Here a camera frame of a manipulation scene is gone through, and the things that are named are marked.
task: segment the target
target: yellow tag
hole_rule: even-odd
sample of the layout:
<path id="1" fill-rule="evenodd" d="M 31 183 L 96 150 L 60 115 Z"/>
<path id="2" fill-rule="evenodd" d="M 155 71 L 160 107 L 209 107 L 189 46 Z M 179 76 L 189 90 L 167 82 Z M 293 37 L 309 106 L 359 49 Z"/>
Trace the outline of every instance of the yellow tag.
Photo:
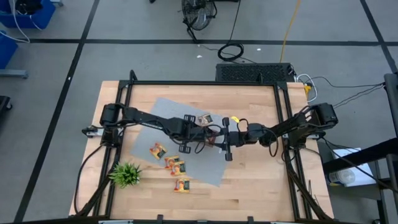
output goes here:
<path id="1" fill-rule="evenodd" d="M 231 119 L 234 120 L 237 123 L 239 122 L 239 119 L 237 117 L 235 117 L 235 116 L 232 116 Z"/>

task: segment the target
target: green plant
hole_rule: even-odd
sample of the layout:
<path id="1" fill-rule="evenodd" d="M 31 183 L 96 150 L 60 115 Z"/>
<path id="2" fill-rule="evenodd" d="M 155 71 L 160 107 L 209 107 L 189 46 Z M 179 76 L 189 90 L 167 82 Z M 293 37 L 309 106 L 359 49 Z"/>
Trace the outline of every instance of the green plant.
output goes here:
<path id="1" fill-rule="evenodd" d="M 139 184 L 139 177 L 142 170 L 139 170 L 139 165 L 125 163 L 123 165 L 117 164 L 110 173 L 109 178 L 120 188 L 125 188 L 128 185 Z"/>

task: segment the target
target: blue bin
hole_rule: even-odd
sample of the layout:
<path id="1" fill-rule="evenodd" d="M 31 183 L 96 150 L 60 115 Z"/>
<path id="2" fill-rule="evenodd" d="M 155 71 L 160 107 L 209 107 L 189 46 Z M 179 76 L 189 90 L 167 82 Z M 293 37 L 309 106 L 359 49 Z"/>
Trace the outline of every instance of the blue bin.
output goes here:
<path id="1" fill-rule="evenodd" d="M 6 3 L 8 3 L 8 0 L 0 0 L 0 22 L 5 27 L 17 28 L 10 5 Z M 36 26 L 34 24 L 36 24 L 37 27 L 39 27 L 40 29 L 44 29 L 47 27 L 52 15 L 55 12 L 55 6 L 50 2 L 50 0 L 42 0 L 41 3 L 43 5 L 43 8 L 36 11 L 36 13 L 32 15 L 32 18 L 30 18 L 30 15 L 19 15 L 18 13 L 16 14 L 17 22 L 20 28 L 36 29 Z"/>
<path id="2" fill-rule="evenodd" d="M 0 34 L 0 69 L 5 69 L 17 47 L 15 40 Z"/>

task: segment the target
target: floor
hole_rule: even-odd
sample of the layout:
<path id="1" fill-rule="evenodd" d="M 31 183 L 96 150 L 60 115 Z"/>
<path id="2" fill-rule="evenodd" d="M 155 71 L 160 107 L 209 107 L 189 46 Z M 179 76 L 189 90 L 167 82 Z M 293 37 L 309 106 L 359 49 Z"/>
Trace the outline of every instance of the floor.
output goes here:
<path id="1" fill-rule="evenodd" d="M 0 78 L 0 95 L 14 104 L 0 132 L 0 223 L 67 217 L 86 144 L 80 130 L 91 123 L 102 81 L 127 79 L 130 69 L 140 80 L 214 80 L 223 63 L 216 52 L 191 44 L 180 0 L 63 1 L 45 30 L 25 30 L 32 44 L 19 44 L 7 67 L 30 77 Z M 212 48 L 228 40 L 237 8 L 217 6 L 217 18 L 196 33 Z M 242 1 L 233 40 L 245 40 L 244 57 L 278 62 L 294 7 L 288 0 Z M 397 8 L 396 0 L 302 0 L 284 61 L 335 85 L 383 82 L 385 73 L 397 71 Z M 364 90 L 315 84 L 314 103 L 335 104 Z M 364 148 L 395 137 L 384 90 L 336 112 L 340 123 L 326 135 L 332 142 Z M 347 191 L 330 189 L 336 218 L 378 218 L 374 200 Z"/>

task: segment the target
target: gray mat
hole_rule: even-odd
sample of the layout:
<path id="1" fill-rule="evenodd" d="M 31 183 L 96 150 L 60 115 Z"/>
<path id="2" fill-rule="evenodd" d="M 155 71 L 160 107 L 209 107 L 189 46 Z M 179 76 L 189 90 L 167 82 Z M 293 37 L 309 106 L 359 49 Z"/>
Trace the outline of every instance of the gray mat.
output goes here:
<path id="1" fill-rule="evenodd" d="M 150 113 L 163 118 L 183 118 L 185 114 L 201 116 L 208 112 L 165 98 L 158 98 Z M 222 116 L 211 114 L 211 117 L 214 120 L 214 124 L 218 124 L 221 127 L 223 126 Z M 237 131 L 236 122 L 231 119 L 229 119 L 229 130 Z M 216 142 L 223 142 L 223 140 L 223 136 L 216 138 Z M 205 146 L 201 153 L 195 154 L 194 150 L 197 143 L 191 142 L 188 143 L 188 146 L 191 147 L 190 154 L 179 153 L 178 146 L 162 131 L 143 127 L 131 149 L 131 154 L 151 163 L 164 166 L 164 157 L 157 160 L 149 152 L 149 148 L 153 147 L 155 142 L 161 143 L 168 150 L 164 157 L 179 155 L 180 159 L 185 161 L 187 176 L 208 184 L 220 185 L 226 167 L 226 161 L 225 152 L 220 153 L 219 148 Z"/>

